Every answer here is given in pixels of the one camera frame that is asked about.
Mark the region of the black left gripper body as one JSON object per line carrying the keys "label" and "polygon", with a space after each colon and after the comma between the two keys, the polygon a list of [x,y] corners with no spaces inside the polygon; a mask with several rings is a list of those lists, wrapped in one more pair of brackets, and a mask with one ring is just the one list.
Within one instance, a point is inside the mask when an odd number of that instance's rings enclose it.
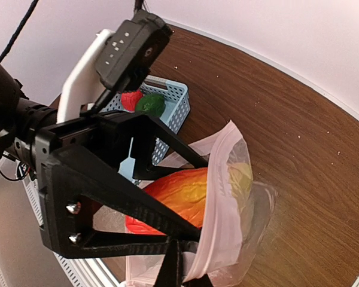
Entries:
{"label": "black left gripper body", "polygon": [[150,149],[156,128],[147,115],[106,112],[57,124],[52,111],[28,119],[37,129],[21,132],[30,146],[21,159],[35,169],[40,191],[129,191],[132,185],[118,174],[129,153],[135,179],[156,178]]}

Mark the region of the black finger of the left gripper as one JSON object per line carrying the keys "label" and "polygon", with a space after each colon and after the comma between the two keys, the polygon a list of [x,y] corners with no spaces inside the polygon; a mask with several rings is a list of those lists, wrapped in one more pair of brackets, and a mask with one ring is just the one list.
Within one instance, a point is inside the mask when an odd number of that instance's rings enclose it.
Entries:
{"label": "black finger of the left gripper", "polygon": [[130,181],[153,181],[180,171],[180,167],[163,167],[159,163],[169,149],[177,152],[195,168],[206,167],[207,161],[165,125],[159,118],[129,114],[125,134],[131,137],[129,153],[120,164],[119,173]]}
{"label": "black finger of the left gripper", "polygon": [[[68,258],[164,254],[172,239],[197,242],[200,230],[132,184],[83,146],[37,154],[43,244]],[[91,201],[134,217],[159,236],[110,233],[92,227]]]}

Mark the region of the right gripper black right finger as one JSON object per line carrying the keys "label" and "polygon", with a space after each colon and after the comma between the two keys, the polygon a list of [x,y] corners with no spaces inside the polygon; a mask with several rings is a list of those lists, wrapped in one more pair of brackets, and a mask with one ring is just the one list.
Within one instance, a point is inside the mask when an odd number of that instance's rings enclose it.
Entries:
{"label": "right gripper black right finger", "polygon": [[183,283],[183,287],[213,287],[213,284],[207,274],[201,278],[192,279],[188,282]]}

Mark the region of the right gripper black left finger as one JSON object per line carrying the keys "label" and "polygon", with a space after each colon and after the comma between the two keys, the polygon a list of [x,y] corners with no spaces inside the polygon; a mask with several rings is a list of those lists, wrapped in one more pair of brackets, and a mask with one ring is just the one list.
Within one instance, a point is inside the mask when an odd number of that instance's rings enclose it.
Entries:
{"label": "right gripper black left finger", "polygon": [[172,240],[157,275],[155,287],[180,287],[184,274],[181,243]]}

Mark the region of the green bell pepper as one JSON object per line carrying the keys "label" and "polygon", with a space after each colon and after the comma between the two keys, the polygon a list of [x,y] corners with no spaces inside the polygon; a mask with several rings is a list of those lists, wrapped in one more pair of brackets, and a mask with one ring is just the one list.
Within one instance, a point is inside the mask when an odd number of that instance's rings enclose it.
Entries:
{"label": "green bell pepper", "polygon": [[135,111],[154,117],[161,117],[165,108],[166,104],[164,96],[153,93],[143,96],[136,104]]}

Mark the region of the red tomato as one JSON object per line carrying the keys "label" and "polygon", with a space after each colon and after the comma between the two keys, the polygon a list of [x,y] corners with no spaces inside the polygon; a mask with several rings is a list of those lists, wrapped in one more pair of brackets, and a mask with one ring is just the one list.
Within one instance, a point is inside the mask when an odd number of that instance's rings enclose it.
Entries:
{"label": "red tomato", "polygon": [[142,91],[132,91],[128,93],[121,94],[121,104],[123,108],[129,112],[134,112],[137,106],[137,103],[143,98],[144,94]]}

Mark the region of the red orange bell pepper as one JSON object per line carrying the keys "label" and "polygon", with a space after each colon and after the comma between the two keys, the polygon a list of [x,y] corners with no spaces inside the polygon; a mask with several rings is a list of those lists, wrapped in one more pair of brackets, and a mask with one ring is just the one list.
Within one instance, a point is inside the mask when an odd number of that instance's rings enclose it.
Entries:
{"label": "red orange bell pepper", "polygon": [[202,228],[207,174],[206,167],[184,169],[148,184],[143,190],[195,227]]}

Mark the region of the clear polka dot zip bag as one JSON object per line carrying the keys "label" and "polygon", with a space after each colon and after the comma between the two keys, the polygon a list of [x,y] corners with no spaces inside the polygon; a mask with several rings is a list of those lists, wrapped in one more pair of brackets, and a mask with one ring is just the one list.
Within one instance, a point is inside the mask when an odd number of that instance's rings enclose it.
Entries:
{"label": "clear polka dot zip bag", "polygon": [[182,284],[207,274],[213,286],[242,282],[275,205],[275,190],[253,180],[247,143],[235,123],[193,142],[208,161],[200,240],[184,251]]}

